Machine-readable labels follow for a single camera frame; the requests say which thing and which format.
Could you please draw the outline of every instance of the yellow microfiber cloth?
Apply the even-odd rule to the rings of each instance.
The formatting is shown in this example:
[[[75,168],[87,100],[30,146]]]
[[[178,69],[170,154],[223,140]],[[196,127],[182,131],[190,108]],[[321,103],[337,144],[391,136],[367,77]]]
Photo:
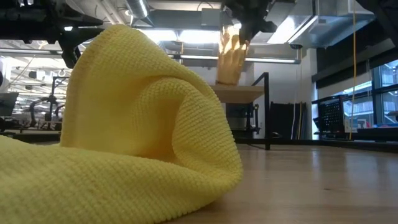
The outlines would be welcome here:
[[[115,25],[73,70],[60,146],[0,137],[0,223],[159,223],[241,176],[212,89],[139,30]]]

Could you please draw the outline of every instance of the wooden tabletop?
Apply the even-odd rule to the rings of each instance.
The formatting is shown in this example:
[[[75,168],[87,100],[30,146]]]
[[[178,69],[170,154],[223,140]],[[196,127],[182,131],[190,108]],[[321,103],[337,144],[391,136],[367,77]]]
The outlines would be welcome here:
[[[244,178],[171,223],[397,223],[398,155],[335,147],[239,146]]]
[[[222,103],[252,103],[264,94],[263,86],[212,85]]]

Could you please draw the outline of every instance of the white wall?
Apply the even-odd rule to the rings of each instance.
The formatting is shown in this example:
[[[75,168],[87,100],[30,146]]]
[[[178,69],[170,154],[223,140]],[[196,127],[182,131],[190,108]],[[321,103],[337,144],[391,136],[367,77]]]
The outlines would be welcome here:
[[[297,86],[296,70],[298,65],[277,63],[255,63],[254,78],[257,79],[264,72],[269,73],[269,100],[274,103],[293,103]],[[254,101],[259,105],[260,134],[256,138],[264,138],[264,96]]]
[[[317,51],[308,49],[307,55],[302,59],[301,65],[255,63],[254,76],[257,78],[263,72],[269,72],[269,97],[274,103],[305,102],[307,104],[307,133],[306,139],[313,138],[312,104],[317,99],[315,85],[311,76],[317,73]],[[265,136],[264,129],[264,97],[254,103],[260,106],[259,125],[261,127],[259,138]]]

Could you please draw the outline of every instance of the fluorescent light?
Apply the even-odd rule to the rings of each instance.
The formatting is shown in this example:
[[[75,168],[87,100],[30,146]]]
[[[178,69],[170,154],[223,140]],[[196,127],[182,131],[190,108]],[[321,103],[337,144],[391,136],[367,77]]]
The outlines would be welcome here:
[[[197,60],[218,60],[216,56],[200,56],[200,55],[180,55],[181,59],[197,59]],[[246,62],[259,62],[259,63],[296,63],[292,59],[279,59],[279,58],[246,58]]]
[[[20,96],[49,96],[48,93],[19,93]],[[66,96],[65,93],[56,93],[54,96]]]
[[[318,20],[318,16],[314,16],[305,26],[303,26],[296,34],[293,35],[292,38],[288,40],[288,43],[292,43],[295,41],[298,37],[300,37],[304,31],[306,31],[315,21]]]
[[[177,40],[177,35],[175,35],[175,32],[172,30],[141,30],[141,32],[155,43]]]
[[[209,30],[184,30],[181,33],[179,41],[188,44],[218,43],[220,41],[220,32]]]
[[[234,28],[235,29],[240,29],[240,28],[242,28],[242,23],[236,23],[236,24],[234,24]]]
[[[288,16],[278,27],[276,32],[268,40],[268,44],[284,44],[294,34],[295,23],[292,17]]]
[[[181,55],[181,59],[218,60],[216,56]]]
[[[37,54],[37,55],[62,55],[61,50],[31,50],[31,49],[0,49],[3,54]]]
[[[246,62],[295,63],[296,60],[277,58],[246,58]]]

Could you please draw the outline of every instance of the yellow cable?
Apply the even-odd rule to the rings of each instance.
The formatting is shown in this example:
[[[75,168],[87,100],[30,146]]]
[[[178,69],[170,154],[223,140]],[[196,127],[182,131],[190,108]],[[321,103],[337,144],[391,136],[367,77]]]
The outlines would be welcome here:
[[[350,121],[350,129],[349,129],[349,140],[353,138],[353,123],[354,123],[354,104],[355,104],[355,86],[356,86],[356,15],[355,15],[355,1],[353,1],[353,25],[354,25],[354,87],[353,87],[353,99],[352,99],[352,107],[351,107],[351,121]]]

